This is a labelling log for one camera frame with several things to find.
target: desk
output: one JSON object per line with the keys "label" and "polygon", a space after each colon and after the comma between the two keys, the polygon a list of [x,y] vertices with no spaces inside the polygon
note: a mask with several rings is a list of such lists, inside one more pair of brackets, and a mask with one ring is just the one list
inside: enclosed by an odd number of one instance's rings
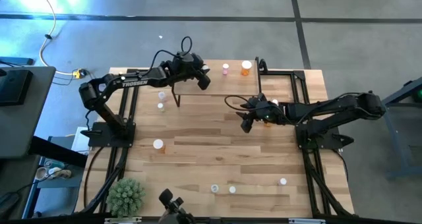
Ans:
{"label": "desk", "polygon": [[[110,73],[119,71],[122,68],[111,68]],[[326,100],[322,71],[305,70],[305,76],[311,103]],[[293,101],[289,78],[261,76],[261,81],[268,99]],[[170,90],[139,89],[137,132],[125,170],[125,177],[140,181],[146,189],[145,206],[139,215],[161,216],[164,207],[158,196],[169,188],[197,217],[311,217],[303,158],[292,126],[255,123],[245,134],[241,119],[224,103],[223,96],[184,96],[181,107],[168,101],[166,111],[161,113],[157,110],[158,92],[169,94]],[[118,113],[122,92],[116,91],[107,103],[114,113]],[[237,106],[242,103],[237,98],[229,102]],[[152,147],[157,138],[166,145],[164,154]],[[87,164],[95,151],[90,152]],[[92,166],[88,201],[104,183],[109,153],[110,149],[103,149]],[[321,151],[321,160],[328,187],[353,213],[342,160],[325,150]],[[278,186],[280,178],[286,178],[287,185]],[[220,187],[217,194],[211,193],[212,184]],[[228,192],[231,185],[237,189],[235,194]],[[315,192],[322,210],[318,188]],[[76,211],[82,208],[83,187]]]}
{"label": "desk", "polygon": [[84,167],[86,162],[84,155],[34,136],[53,81],[55,68],[14,67],[2,69],[7,72],[29,70],[33,75],[22,105],[0,107],[0,159],[16,159],[28,154],[37,154]]}

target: table leg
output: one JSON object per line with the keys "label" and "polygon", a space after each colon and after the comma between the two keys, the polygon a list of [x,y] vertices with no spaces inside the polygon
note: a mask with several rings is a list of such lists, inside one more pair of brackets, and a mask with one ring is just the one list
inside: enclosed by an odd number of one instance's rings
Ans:
{"label": "table leg", "polygon": [[180,107],[180,95],[177,95],[176,98],[176,94],[174,94],[174,86],[171,87],[171,93],[173,94],[174,101],[176,101],[176,105]]}
{"label": "table leg", "polygon": [[86,156],[78,152],[63,148],[52,142],[48,142],[37,136],[32,137],[32,143],[28,151],[29,154],[38,154],[50,159],[69,163],[79,167],[85,167]]}

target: succulent plant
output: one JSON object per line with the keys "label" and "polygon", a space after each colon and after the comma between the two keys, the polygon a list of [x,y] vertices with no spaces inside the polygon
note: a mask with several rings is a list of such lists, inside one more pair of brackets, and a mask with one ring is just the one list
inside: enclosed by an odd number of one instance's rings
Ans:
{"label": "succulent plant", "polygon": [[111,214],[117,217],[132,217],[143,205],[145,189],[134,179],[117,181],[108,193],[106,200]]}

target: metal bracket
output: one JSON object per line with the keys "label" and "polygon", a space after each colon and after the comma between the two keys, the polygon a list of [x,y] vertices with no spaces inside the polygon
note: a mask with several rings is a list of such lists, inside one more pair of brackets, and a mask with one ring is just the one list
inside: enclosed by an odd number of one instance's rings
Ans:
{"label": "metal bracket", "polygon": [[289,218],[290,224],[325,224],[322,219]]}
{"label": "metal bracket", "polygon": [[259,69],[260,72],[268,73],[268,67],[266,66],[265,59],[261,59],[259,61],[259,58],[256,57],[255,61],[256,61],[256,63],[258,63],[258,69]]}
{"label": "metal bracket", "polygon": [[98,131],[99,134],[91,134],[90,147],[107,148],[130,148],[135,137],[136,123],[127,123],[127,135],[124,138],[116,136],[105,122],[96,122],[92,125],[91,131]]}
{"label": "metal bracket", "polygon": [[293,74],[298,77],[298,79],[300,80],[304,80],[305,79],[305,71],[303,70],[294,70]]}
{"label": "metal bracket", "polygon": [[105,218],[104,224],[114,223],[141,223],[142,217]]}
{"label": "metal bracket", "polygon": [[354,139],[338,133],[338,128],[332,128],[327,133],[315,138],[307,138],[306,124],[298,124],[295,127],[296,140],[302,149],[340,149],[354,142]]}

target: white bottle cap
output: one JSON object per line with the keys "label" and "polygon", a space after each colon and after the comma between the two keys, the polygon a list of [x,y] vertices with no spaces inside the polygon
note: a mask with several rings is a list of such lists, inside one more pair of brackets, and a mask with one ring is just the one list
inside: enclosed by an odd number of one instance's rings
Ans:
{"label": "white bottle cap", "polygon": [[164,143],[163,143],[163,140],[161,140],[161,139],[157,139],[157,140],[155,140],[154,141],[154,143],[153,143],[153,146],[154,146],[154,148],[155,149],[162,149],[163,148],[163,146],[164,146]]}
{"label": "white bottle cap", "polygon": [[242,62],[242,67],[244,69],[250,69],[252,67],[252,63],[250,61],[243,61]]}
{"label": "white bottle cap", "polygon": [[229,188],[229,192],[230,192],[230,194],[234,194],[234,193],[236,193],[236,187],[231,186],[231,187]]}
{"label": "white bottle cap", "polygon": [[164,99],[164,98],[166,98],[166,93],[158,92],[158,97],[159,97],[159,99]]}
{"label": "white bottle cap", "polygon": [[218,185],[216,185],[216,184],[211,185],[211,192],[217,193],[218,192]]}
{"label": "white bottle cap", "polygon": [[287,180],[285,178],[281,178],[280,179],[280,184],[281,185],[286,185],[287,184]]}

